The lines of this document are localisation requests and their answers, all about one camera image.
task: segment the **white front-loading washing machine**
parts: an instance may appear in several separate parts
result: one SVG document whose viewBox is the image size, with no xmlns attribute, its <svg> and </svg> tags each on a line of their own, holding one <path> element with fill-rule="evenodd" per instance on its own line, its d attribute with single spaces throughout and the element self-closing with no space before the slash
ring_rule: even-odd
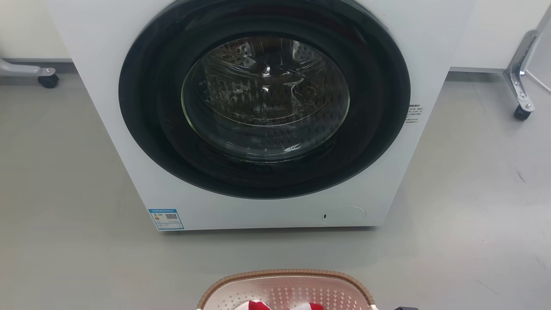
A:
<svg viewBox="0 0 551 310">
<path fill-rule="evenodd" d="M 49 0 L 159 230 L 383 223 L 472 0 Z"/>
</svg>

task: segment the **pink laundry basket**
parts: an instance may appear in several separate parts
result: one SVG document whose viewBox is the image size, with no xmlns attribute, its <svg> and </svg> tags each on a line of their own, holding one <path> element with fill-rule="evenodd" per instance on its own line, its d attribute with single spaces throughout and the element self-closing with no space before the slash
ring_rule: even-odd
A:
<svg viewBox="0 0 551 310">
<path fill-rule="evenodd" d="M 377 309 L 369 291 L 353 277 L 313 269 L 262 270 L 225 277 L 203 294 L 197 308 L 233 310 L 250 300 L 262 301 L 272 310 L 310 302 L 324 310 Z"/>
</svg>

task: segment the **round glass door window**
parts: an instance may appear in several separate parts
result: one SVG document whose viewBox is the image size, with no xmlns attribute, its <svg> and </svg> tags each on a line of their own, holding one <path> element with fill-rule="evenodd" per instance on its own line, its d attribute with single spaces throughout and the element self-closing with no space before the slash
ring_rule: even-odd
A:
<svg viewBox="0 0 551 310">
<path fill-rule="evenodd" d="M 349 108 L 343 73 L 308 44 L 277 36 L 229 41 L 202 56 L 181 91 L 189 125 L 218 151 L 283 162 L 327 141 Z"/>
</svg>

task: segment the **floor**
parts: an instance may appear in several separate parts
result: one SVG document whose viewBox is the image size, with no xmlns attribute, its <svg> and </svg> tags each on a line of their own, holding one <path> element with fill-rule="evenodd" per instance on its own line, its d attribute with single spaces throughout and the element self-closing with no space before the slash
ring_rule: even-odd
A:
<svg viewBox="0 0 551 310">
<path fill-rule="evenodd" d="M 379 309 L 551 304 L 551 105 L 512 118 L 499 75 L 451 73 L 372 229 L 160 233 L 75 73 L 0 79 L 0 309 L 195 309 L 221 277 L 346 272 Z"/>
</svg>

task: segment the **white front panel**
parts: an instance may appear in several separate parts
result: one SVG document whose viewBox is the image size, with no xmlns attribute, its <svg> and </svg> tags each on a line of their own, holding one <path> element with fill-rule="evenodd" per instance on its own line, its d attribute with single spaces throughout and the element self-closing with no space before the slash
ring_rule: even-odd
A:
<svg viewBox="0 0 551 310">
<path fill-rule="evenodd" d="M 412 83 L 411 104 L 420 105 L 423 113 L 417 122 L 405 124 L 389 150 L 362 173 L 318 193 L 280 200 L 240 199 L 199 189 L 154 163 L 128 132 L 118 105 L 120 69 L 137 35 L 171 0 L 50 0 L 50 8 L 145 206 L 177 209 L 185 229 L 222 229 L 326 226 L 323 216 L 341 207 L 339 212 L 349 212 L 350 220 L 335 225 L 380 225 L 444 82 L 472 2 L 361 1 L 402 50 Z M 347 206 L 361 207 L 365 218 Z"/>
</svg>

